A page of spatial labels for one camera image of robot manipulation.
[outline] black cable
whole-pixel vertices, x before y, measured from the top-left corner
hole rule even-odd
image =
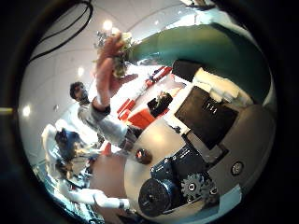
[[[73,35],[71,35],[69,38],[67,38],[63,43],[59,44],[58,46],[52,48],[52,49],[49,49],[49,50],[46,50],[42,53],[39,53],[37,54],[35,57],[33,57],[32,59],[30,59],[27,63],[27,65],[32,62],[33,60],[37,59],[37,58],[40,58],[44,55],[47,55],[59,48],[61,48],[62,46],[64,46],[65,44],[67,44],[70,40],[72,40],[74,37],[76,37],[89,23],[92,15],[93,15],[93,5],[90,3],[90,2],[87,2],[87,1],[80,1],[81,4],[84,4],[88,7],[88,9],[90,10],[90,14],[89,14],[89,17],[88,19],[86,20],[86,22],[82,25],[82,27],[80,27]]]
[[[66,26],[63,30],[58,31],[58,32],[56,32],[56,33],[54,33],[54,34],[51,34],[51,35],[48,35],[48,36],[42,38],[42,39],[37,43],[37,45],[39,45],[40,43],[44,42],[46,39],[49,39],[49,38],[51,38],[51,37],[53,37],[53,36],[55,36],[55,35],[58,35],[58,34],[64,32],[64,31],[66,31],[66,30],[69,29],[70,27],[72,27],[72,26],[73,26],[79,19],[82,18],[82,16],[86,13],[87,9],[88,9],[88,7],[85,7],[85,10],[83,11],[83,13],[82,13],[79,17],[77,17],[71,24],[69,24],[68,26]]]

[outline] person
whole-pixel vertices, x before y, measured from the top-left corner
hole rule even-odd
[[[79,103],[78,118],[84,124],[102,135],[113,146],[130,151],[142,130],[134,125],[126,125],[110,114],[110,99],[123,84],[137,78],[137,75],[113,75],[113,57],[122,54],[123,44],[121,33],[118,33],[110,36],[101,49],[93,72],[97,95],[91,102],[82,82],[70,85],[70,96]]]
[[[48,124],[41,138],[48,175],[55,179],[70,179],[73,175],[80,176],[84,170],[92,172],[90,163],[93,163],[94,157],[99,155],[99,150],[86,147],[78,133],[68,131],[66,128],[59,131]],[[52,140],[55,141],[57,147],[50,144]]]

